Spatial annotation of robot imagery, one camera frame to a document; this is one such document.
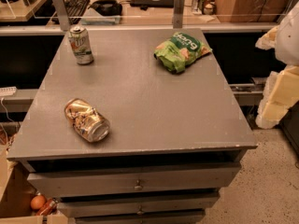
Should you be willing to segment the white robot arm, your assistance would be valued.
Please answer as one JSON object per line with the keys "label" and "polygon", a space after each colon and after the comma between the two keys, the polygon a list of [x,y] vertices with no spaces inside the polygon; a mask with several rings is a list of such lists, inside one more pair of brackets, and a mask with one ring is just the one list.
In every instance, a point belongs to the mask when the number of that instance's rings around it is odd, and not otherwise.
{"label": "white robot arm", "polygon": [[256,124],[271,129],[299,101],[299,2],[256,42],[259,49],[275,49],[275,57],[286,64],[280,72],[271,72],[263,89]]}

